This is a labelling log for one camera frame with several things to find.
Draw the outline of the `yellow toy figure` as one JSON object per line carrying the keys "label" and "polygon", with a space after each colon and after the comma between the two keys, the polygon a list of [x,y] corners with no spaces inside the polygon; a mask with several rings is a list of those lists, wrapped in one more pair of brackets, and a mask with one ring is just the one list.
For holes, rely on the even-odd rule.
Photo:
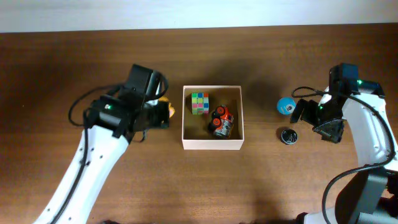
{"label": "yellow toy figure", "polygon": [[166,102],[168,104],[169,118],[171,118],[175,114],[175,108],[172,106],[170,100],[167,97],[162,96],[162,97],[159,98],[159,101]]}

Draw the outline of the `colourful puzzle cube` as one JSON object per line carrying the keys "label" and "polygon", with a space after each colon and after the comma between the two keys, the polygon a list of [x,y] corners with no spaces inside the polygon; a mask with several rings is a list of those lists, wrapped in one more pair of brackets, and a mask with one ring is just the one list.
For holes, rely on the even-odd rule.
{"label": "colourful puzzle cube", "polygon": [[208,114],[210,110],[209,94],[208,93],[192,93],[192,114]]}

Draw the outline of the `red toy monster truck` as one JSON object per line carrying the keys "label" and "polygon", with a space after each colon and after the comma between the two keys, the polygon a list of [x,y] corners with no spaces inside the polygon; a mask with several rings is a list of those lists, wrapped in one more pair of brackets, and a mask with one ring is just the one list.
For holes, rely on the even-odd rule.
{"label": "red toy monster truck", "polygon": [[234,126],[234,116],[226,105],[218,106],[211,114],[209,132],[217,138],[228,139]]}

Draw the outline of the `white cardboard box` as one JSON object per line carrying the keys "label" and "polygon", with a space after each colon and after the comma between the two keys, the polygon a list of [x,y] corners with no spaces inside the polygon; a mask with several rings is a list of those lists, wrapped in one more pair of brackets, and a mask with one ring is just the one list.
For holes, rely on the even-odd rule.
{"label": "white cardboard box", "polygon": [[[234,116],[229,139],[218,139],[208,131],[211,115],[192,114],[192,94],[207,93],[210,110],[226,105]],[[240,150],[244,142],[242,89],[240,86],[186,85],[182,97],[182,144],[185,150]]]}

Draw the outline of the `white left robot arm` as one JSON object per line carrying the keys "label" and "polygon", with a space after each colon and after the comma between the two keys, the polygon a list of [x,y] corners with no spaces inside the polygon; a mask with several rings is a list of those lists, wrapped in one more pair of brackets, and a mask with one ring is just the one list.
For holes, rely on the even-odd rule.
{"label": "white left robot arm", "polygon": [[105,92],[83,111],[80,143],[54,195],[36,223],[86,223],[103,185],[136,133],[169,127],[168,80],[134,64],[124,83]]}

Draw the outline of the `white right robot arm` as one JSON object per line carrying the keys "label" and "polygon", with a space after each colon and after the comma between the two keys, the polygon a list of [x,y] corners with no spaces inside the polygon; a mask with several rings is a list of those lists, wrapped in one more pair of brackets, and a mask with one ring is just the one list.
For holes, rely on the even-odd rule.
{"label": "white right robot arm", "polygon": [[330,69],[323,91],[296,95],[291,123],[302,120],[326,141],[339,143],[344,124],[352,132],[358,167],[326,186],[322,209],[301,213],[296,223],[397,223],[397,142],[378,82],[358,77],[358,67],[341,63]]}

